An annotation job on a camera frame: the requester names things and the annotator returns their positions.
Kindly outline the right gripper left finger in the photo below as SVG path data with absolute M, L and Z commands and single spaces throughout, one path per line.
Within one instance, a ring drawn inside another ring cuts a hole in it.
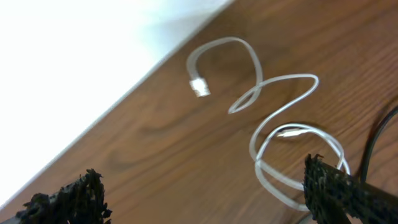
M 104 201 L 101 178 L 88 169 L 52 195 L 34 194 L 23 210 L 1 224 L 111 224 L 112 211 Z

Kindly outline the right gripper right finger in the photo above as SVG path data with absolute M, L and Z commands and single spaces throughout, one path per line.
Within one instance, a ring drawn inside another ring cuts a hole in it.
M 305 204 L 317 223 L 397 223 L 397 197 L 346 174 L 321 160 L 305 159 Z

